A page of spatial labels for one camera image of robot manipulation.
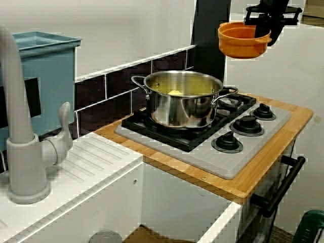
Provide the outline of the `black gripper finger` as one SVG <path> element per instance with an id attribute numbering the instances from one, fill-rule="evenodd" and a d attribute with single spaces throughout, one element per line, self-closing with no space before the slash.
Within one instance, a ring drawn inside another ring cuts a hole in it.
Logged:
<path id="1" fill-rule="evenodd" d="M 270 30 L 270 20 L 268 16 L 259 16 L 256 21 L 255 38 L 267 35 Z"/>
<path id="2" fill-rule="evenodd" d="M 268 47 L 272 46 L 275 44 L 277 41 L 279 35 L 282 32 L 283 27 L 285 26 L 282 23 L 282 20 L 284 19 L 283 15 L 269 15 L 269 29 L 271 30 L 270 38 L 271 41 L 267 44 Z"/>

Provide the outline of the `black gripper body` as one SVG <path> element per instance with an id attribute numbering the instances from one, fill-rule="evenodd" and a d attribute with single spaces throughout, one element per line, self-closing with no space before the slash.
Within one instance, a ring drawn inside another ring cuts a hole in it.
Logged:
<path id="1" fill-rule="evenodd" d="M 258 25 L 264 22 L 270 25 L 297 25 L 302 9 L 290 7 L 288 3 L 284 0 L 260 0 L 258 5 L 246 8 L 244 24 Z"/>

